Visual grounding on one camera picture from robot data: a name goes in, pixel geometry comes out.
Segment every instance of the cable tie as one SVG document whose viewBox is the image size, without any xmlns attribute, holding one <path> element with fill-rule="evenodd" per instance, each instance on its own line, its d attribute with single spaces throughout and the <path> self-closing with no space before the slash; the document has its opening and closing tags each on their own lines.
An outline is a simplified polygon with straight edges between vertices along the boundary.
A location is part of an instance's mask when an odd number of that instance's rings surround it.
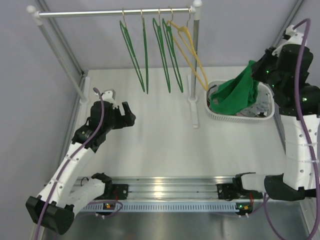
<svg viewBox="0 0 320 240">
<path fill-rule="evenodd" d="M 317 158 L 316 160 L 300 160 L 300 161 L 297 161 L 297 162 L 300 162 L 300 163 L 319 163 L 319 159 Z"/>
<path fill-rule="evenodd" d="M 317 146 L 317 144 L 318 144 L 318 142 L 302 143 L 302 144 L 298 144 L 298 146 L 315 147 L 315 146 Z"/>
<path fill-rule="evenodd" d="M 61 184 L 61 182 L 59 180 L 57 180 L 56 178 L 51 178 L 51 181 L 53 181 L 54 183 Z"/>
<path fill-rule="evenodd" d="M 73 162 L 76 162 L 77 160 L 75 159 L 75 157 L 71 158 L 69 155 L 68 156 L 65 156 L 65 158 L 69 161 L 73 161 Z"/>
<path fill-rule="evenodd" d="M 286 143 L 288 144 L 291 144 L 291 145 L 296 145 L 296 146 L 306 146 L 306 147 L 315 147 L 317 146 L 318 142 L 313 142 L 313 143 L 293 143 L 291 141 L 285 141 Z"/>
</svg>

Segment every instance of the white table surface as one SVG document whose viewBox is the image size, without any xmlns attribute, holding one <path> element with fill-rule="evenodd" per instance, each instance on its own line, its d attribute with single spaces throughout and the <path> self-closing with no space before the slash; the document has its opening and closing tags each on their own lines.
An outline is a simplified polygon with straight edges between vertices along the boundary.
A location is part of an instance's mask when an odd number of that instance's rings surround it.
<svg viewBox="0 0 320 240">
<path fill-rule="evenodd" d="M 206 67 L 212 80 L 236 77 L 244 67 Z M 191 122 L 187 76 L 180 68 L 184 93 L 169 69 L 168 93 L 162 68 L 149 69 L 149 94 L 141 89 L 134 69 L 90 70 L 90 89 L 114 89 L 116 101 L 128 102 L 135 125 L 110 131 L 81 176 L 104 172 L 111 177 L 214 177 L 245 172 L 280 174 L 285 153 L 273 118 L 260 123 L 212 120 L 204 107 L 204 91 L 197 84 L 200 127 Z M 90 90 L 90 107 L 99 98 Z"/>
</svg>

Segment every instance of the green hanger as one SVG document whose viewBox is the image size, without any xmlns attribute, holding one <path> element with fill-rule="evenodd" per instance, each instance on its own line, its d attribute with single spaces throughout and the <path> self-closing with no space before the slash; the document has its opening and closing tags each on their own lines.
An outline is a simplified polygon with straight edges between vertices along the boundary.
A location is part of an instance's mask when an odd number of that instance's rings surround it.
<svg viewBox="0 0 320 240">
<path fill-rule="evenodd" d="M 123 15 L 123 21 L 124 21 L 124 25 L 125 25 L 124 26 L 123 23 L 120 20 L 120 29 L 121 29 L 121 32 L 122 32 L 122 36 L 124 38 L 125 45 L 126 45 L 128 51 L 129 51 L 130 58 L 132 60 L 132 64 L 133 64 L 135 72 L 136 72 L 136 74 L 138 76 L 138 79 L 139 79 L 139 82 L 141 84 L 142 90 L 143 90 L 143 92 L 145 92 L 144 80 L 142 78 L 142 74 L 141 74 L 141 71 L 140 71 L 138 60 L 136 58 L 134 47 L 132 46 L 131 38 L 130 38 L 128 29 L 127 29 L 127 24 L 126 24 L 124 12 L 122 12 L 122 15 Z"/>
<path fill-rule="evenodd" d="M 174 75 L 175 75 L 175 78 L 176 78 L 176 82 L 178 83 L 180 91 L 183 93 L 184 92 L 184 86 L 182 84 L 182 79 L 181 79 L 180 72 L 179 72 L 178 61 L 177 61 L 177 58 L 176 58 L 174 39 L 172 37 L 172 29 L 171 29 L 170 25 L 166 24 L 166 21 L 163 18 L 162 18 L 162 27 L 163 27 L 163 32 L 164 32 L 166 45 L 168 47 L 168 51 L 169 51 L 169 54 L 170 54 L 170 59 L 171 59 Z"/>
<path fill-rule="evenodd" d="M 156 40 L 158 41 L 158 45 L 159 45 L 164 75 L 165 75 L 165 79 L 166 79 L 166 84 L 168 86 L 169 93 L 171 93 L 170 78 L 169 78 L 168 65 L 167 65 L 165 47 L 164 47 L 164 39 L 162 37 L 161 26 L 159 26 L 160 25 L 160 12 L 159 12 L 159 25 L 157 24 L 157 21 L 155 18 L 152 19 L 152 23 L 153 23 L 153 29 L 154 29 L 154 33 L 156 36 Z"/>
<path fill-rule="evenodd" d="M 142 10 L 141 10 L 141 18 L 142 18 L 143 45 L 144 45 L 144 61 L 145 61 L 145 84 L 146 84 L 146 94 L 148 94 L 149 93 L 149 67 L 148 67 L 147 33 L 146 33 L 146 26 L 145 26 L 145 18 L 142 14 Z"/>
</svg>

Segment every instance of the fabric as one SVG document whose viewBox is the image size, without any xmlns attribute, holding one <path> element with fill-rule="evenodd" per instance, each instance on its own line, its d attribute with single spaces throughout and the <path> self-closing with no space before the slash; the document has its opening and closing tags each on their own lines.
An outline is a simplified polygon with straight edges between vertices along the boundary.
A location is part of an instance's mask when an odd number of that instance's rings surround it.
<svg viewBox="0 0 320 240">
<path fill-rule="evenodd" d="M 269 110 L 269 96 L 268 93 L 260 92 L 256 98 L 255 104 L 243 109 L 241 114 L 246 117 L 256 117 L 263 113 L 263 116 L 267 115 Z"/>
<path fill-rule="evenodd" d="M 210 108 L 215 113 L 236 115 L 256 102 L 259 82 L 251 77 L 251 65 L 254 63 L 250 60 L 236 78 L 221 84 L 218 91 L 211 95 Z"/>
</svg>

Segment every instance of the clothes hanger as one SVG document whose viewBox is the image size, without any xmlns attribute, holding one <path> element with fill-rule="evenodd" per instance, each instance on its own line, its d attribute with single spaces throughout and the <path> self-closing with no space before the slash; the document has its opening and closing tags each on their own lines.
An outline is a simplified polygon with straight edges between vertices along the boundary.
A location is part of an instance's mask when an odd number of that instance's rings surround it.
<svg viewBox="0 0 320 240">
<path fill-rule="evenodd" d="M 141 74 L 141 71 L 140 71 L 139 63 L 138 63 L 138 60 L 136 58 L 135 50 L 134 50 L 134 47 L 132 45 L 131 38 L 130 38 L 128 29 L 127 29 L 127 23 L 126 23 L 126 19 L 125 19 L 125 11 L 123 9 L 122 9 L 122 16 L 123 16 L 123 21 L 124 21 L 124 25 L 123 25 L 122 21 L 120 20 L 120 29 L 121 29 L 121 32 L 122 32 L 122 36 L 124 38 L 125 45 L 126 45 L 128 51 L 129 51 L 130 58 L 132 60 L 132 64 L 134 66 L 135 72 L 136 72 L 137 77 L 139 79 L 139 82 L 141 84 L 142 90 L 143 90 L 143 92 L 145 92 L 144 80 L 142 78 L 142 74 Z"/>
<path fill-rule="evenodd" d="M 171 8 L 171 14 L 172 14 L 172 17 L 171 17 L 171 21 L 170 22 L 172 22 L 173 19 L 174 19 L 174 12 L 173 12 L 172 8 Z M 174 75 L 175 75 L 175 78 L 176 78 L 176 82 L 178 83 L 180 91 L 183 93 L 184 92 L 184 86 L 182 84 L 182 79 L 181 79 L 181 75 L 180 75 L 180 72 L 179 72 L 178 61 L 177 61 L 177 58 L 176 58 L 171 24 L 167 25 L 165 19 L 162 18 L 162 27 L 163 27 L 163 32 L 164 32 L 166 45 L 168 47 L 168 51 L 169 51 L 169 54 L 170 54 L 170 59 L 171 59 Z"/>
<path fill-rule="evenodd" d="M 160 54 L 161 54 L 161 61 L 162 61 L 162 65 L 163 65 L 166 84 L 168 86 L 169 93 L 171 93 L 170 78 L 169 78 L 168 65 L 167 65 L 165 47 L 164 47 L 164 39 L 162 37 L 162 30 L 161 30 L 160 8 L 158 10 L 158 14 L 159 14 L 159 25 L 157 24 L 157 21 L 155 18 L 152 19 L 152 24 L 153 24 L 153 29 L 154 29 L 154 33 L 156 36 L 156 40 L 158 42 Z"/>
<path fill-rule="evenodd" d="M 146 94 L 148 94 L 149 93 L 149 66 L 148 66 L 147 32 L 146 32 L 146 25 L 145 25 L 145 17 L 143 16 L 142 9 L 141 9 L 141 18 L 142 18 L 143 45 L 144 45 L 145 85 L 146 85 Z"/>
<path fill-rule="evenodd" d="M 184 45 L 186 46 L 186 48 L 188 49 L 188 51 L 191 53 L 192 56 L 195 57 L 195 60 L 197 61 L 198 63 L 198 66 L 203 74 L 203 77 L 204 77 L 204 82 L 202 81 L 201 77 L 198 75 L 197 71 L 195 70 L 195 68 L 193 67 L 191 61 L 188 59 L 187 55 L 185 54 L 185 52 L 183 51 L 182 47 L 180 46 L 180 44 L 178 43 L 177 39 L 173 36 L 173 41 L 174 43 L 177 45 L 177 47 L 179 48 L 181 54 L 183 55 L 184 59 L 186 60 L 186 62 L 188 63 L 189 67 L 191 68 L 191 70 L 193 71 L 193 73 L 195 74 L 196 78 L 198 79 L 198 81 L 200 82 L 200 84 L 202 85 L 203 89 L 207 92 L 208 91 L 208 78 L 207 78 L 207 75 L 205 73 L 205 70 L 203 69 L 202 67 L 202 64 L 201 64 L 201 61 L 200 59 L 198 58 L 198 55 L 196 53 L 196 50 L 194 48 L 194 43 L 193 43 L 193 40 L 192 40 L 192 37 L 191 37 L 191 34 L 189 32 L 189 29 L 188 29 L 188 23 L 189 23 L 189 20 L 191 18 L 191 9 L 189 7 L 189 19 L 188 21 L 186 22 L 186 26 L 181 26 L 179 27 L 177 24 L 175 24 L 174 22 L 168 20 L 166 22 L 166 24 L 171 24 L 171 26 L 173 26 L 174 28 L 176 28 L 178 30 L 178 35 L 179 37 L 181 38 L 181 40 L 183 41 Z M 182 36 L 181 33 L 184 33 L 188 39 L 188 42 L 185 40 L 185 38 Z"/>
</svg>

